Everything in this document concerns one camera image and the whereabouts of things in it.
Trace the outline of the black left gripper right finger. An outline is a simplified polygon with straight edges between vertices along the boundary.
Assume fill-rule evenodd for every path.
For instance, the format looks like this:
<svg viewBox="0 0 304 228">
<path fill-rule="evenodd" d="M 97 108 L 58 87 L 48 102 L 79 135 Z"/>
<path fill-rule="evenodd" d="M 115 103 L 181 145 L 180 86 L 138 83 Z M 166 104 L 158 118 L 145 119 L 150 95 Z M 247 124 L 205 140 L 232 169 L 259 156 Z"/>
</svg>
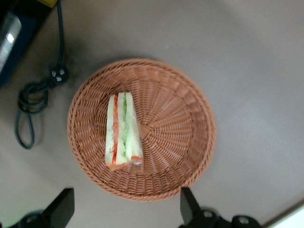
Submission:
<svg viewBox="0 0 304 228">
<path fill-rule="evenodd" d="M 200 206 L 190 188 L 182 187 L 180 193 L 180 212 L 184 225 L 188 225 L 200 212 Z"/>
</svg>

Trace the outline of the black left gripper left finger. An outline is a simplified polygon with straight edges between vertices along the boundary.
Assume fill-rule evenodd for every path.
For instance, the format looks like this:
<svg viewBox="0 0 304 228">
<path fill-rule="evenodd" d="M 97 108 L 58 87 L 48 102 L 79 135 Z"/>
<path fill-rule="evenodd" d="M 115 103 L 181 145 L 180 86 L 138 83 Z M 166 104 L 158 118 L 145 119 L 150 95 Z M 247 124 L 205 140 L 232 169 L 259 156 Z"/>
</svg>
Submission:
<svg viewBox="0 0 304 228">
<path fill-rule="evenodd" d="M 73 188 L 65 188 L 44 210 L 50 228 L 65 228 L 75 212 Z"/>
</svg>

